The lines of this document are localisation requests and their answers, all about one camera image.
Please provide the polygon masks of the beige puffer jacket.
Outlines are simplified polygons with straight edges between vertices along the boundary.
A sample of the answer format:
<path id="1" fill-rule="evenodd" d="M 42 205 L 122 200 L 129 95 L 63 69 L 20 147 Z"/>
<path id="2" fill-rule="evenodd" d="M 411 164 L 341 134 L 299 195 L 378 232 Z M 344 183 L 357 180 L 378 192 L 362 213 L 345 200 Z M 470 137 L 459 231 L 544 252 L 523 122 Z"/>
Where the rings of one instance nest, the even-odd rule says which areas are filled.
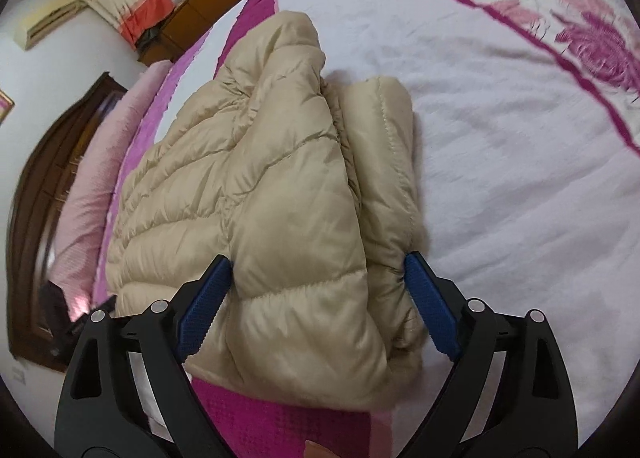
<path id="1" fill-rule="evenodd" d="M 128 175 L 105 273 L 120 316 L 200 278 L 233 285 L 190 374 L 246 396 L 390 408 L 422 366 L 404 282 L 423 237 L 411 98 L 399 80 L 322 77 L 306 14 L 250 30 Z"/>

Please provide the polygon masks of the pink rolled blanket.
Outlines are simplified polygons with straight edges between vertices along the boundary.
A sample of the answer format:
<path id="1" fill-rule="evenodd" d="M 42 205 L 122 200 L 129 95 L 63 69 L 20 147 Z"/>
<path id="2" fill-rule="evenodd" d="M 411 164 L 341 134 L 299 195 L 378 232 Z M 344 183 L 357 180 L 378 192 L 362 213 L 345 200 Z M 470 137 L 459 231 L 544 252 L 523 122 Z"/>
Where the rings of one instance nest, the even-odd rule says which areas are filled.
<path id="1" fill-rule="evenodd" d="M 107 113 L 82 156 L 62 207 L 48 280 L 63 292 L 70 319 L 90 311 L 107 212 L 134 134 L 171 69 L 168 60 L 150 66 Z"/>

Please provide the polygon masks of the dark wooden headboard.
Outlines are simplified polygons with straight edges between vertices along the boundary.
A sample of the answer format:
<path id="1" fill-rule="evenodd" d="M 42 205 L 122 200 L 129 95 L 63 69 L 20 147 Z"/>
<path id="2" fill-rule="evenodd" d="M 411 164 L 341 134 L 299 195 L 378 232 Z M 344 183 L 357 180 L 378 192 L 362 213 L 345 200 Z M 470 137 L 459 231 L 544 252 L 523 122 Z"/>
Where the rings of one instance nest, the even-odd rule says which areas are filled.
<path id="1" fill-rule="evenodd" d="M 40 289 L 54 260 L 53 241 L 78 165 L 107 114 L 127 92 L 104 72 L 44 133 L 22 170 L 6 235 L 9 350 L 13 357 L 63 371 Z"/>

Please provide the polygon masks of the white air conditioner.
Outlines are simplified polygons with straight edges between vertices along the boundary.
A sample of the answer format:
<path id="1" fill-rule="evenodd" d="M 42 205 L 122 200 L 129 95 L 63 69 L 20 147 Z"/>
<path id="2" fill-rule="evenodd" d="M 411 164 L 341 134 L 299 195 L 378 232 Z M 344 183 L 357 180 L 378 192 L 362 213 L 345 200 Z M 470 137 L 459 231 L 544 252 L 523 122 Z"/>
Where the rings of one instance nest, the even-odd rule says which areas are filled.
<path id="1" fill-rule="evenodd" d="M 29 50 L 86 7 L 84 0 L 44 0 L 17 23 L 14 42 Z"/>

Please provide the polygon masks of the framed wall picture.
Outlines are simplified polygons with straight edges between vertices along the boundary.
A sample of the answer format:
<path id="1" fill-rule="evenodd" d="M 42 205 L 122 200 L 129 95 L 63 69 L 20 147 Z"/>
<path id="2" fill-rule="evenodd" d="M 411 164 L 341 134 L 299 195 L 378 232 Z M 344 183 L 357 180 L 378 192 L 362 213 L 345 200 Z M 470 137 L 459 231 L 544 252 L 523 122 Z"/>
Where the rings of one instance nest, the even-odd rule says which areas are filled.
<path id="1" fill-rule="evenodd" d="M 13 108 L 14 101 L 0 90 L 0 123 L 4 121 Z"/>

